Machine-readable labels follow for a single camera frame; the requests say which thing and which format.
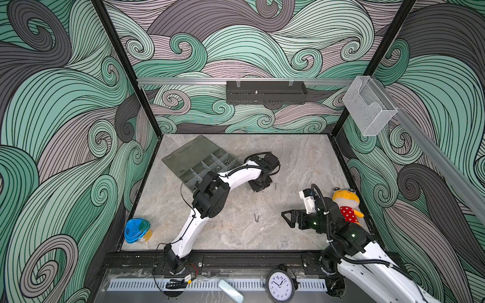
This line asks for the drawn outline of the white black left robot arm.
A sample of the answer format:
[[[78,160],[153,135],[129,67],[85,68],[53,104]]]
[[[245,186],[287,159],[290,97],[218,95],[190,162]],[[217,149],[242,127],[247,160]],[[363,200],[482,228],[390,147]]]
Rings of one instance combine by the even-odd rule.
[[[235,168],[207,172],[193,193],[191,213],[175,240],[164,246],[165,266],[172,274],[183,271],[187,256],[205,224],[224,209],[229,193],[248,183],[258,193],[269,187],[279,172],[280,161],[272,152],[248,156]]]

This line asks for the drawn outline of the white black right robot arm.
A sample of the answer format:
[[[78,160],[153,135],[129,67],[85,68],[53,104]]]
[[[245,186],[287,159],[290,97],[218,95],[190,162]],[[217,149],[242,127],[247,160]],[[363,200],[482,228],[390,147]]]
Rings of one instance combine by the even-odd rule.
[[[334,188],[325,197],[316,184],[299,192],[302,210],[281,213],[291,228],[326,237],[318,264],[328,276],[343,276],[376,302],[436,302],[381,248],[361,224],[354,189]]]

